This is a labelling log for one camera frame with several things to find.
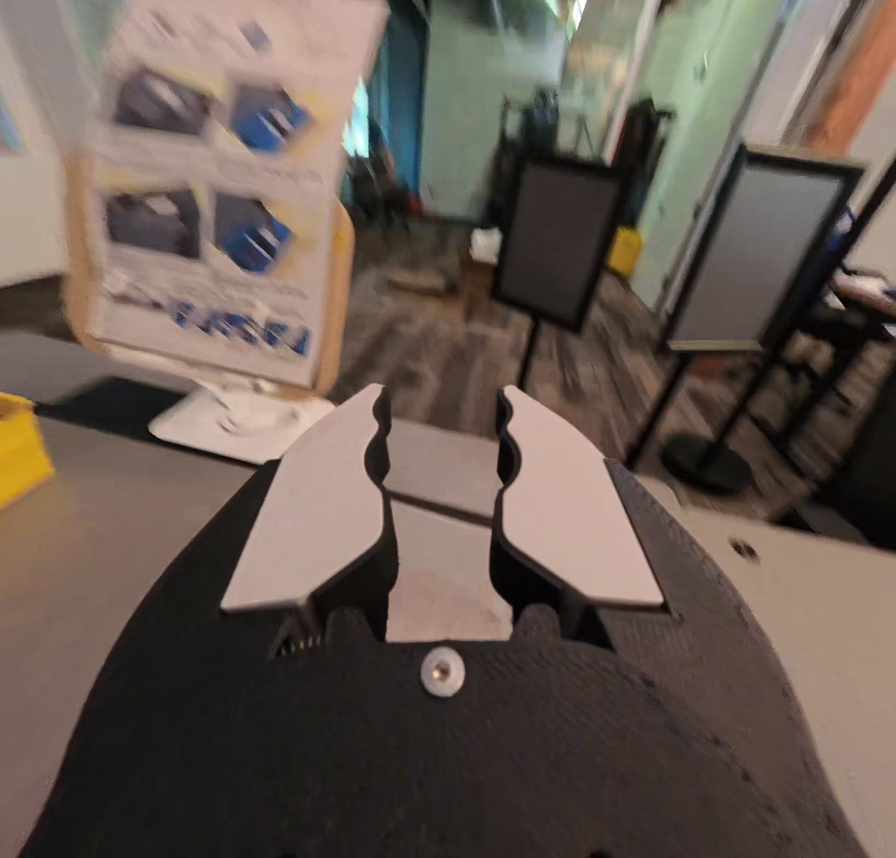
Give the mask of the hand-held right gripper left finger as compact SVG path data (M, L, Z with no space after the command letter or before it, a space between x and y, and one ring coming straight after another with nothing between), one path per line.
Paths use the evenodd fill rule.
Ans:
M391 400L365 387L284 453L220 602L228 616L285 610L309 635L359 610L385 640L399 572L387 439Z

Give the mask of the printed instruction sheet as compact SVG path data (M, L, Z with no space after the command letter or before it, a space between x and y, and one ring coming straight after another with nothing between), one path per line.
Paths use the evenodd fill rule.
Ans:
M98 342L275 386L322 364L386 0L127 0L86 129Z

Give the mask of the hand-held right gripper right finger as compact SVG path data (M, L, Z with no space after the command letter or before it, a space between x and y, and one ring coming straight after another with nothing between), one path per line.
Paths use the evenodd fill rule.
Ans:
M515 616L534 603L658 610L664 594L608 461L524 393L497 393L497 474L489 576Z

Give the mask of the yellow plastic bin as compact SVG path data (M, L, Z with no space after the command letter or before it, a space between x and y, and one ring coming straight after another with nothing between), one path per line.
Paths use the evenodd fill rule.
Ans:
M619 227L609 253L608 270L621 279L630 280L640 261L644 247L641 234L630 227Z
M1 508L16 503L55 474L35 405L1 393Z

